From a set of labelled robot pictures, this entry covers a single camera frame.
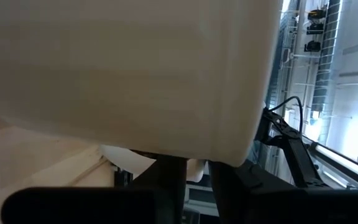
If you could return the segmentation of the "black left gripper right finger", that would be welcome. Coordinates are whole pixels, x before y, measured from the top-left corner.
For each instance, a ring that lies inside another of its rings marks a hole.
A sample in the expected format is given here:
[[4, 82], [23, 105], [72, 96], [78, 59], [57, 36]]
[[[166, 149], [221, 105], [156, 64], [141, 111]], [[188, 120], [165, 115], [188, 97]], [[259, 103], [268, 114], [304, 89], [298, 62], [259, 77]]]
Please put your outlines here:
[[209, 161], [221, 223], [300, 223], [302, 191], [246, 160], [240, 167]]

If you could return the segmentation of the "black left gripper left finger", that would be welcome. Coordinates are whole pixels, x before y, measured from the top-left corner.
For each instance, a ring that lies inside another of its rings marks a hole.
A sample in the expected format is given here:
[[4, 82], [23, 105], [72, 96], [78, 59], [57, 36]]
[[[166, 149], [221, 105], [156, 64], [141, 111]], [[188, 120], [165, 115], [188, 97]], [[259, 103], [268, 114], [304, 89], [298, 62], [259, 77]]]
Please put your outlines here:
[[157, 155], [156, 161], [129, 183], [130, 188], [148, 188], [161, 192], [169, 205], [173, 223], [180, 224], [183, 215], [188, 159]]

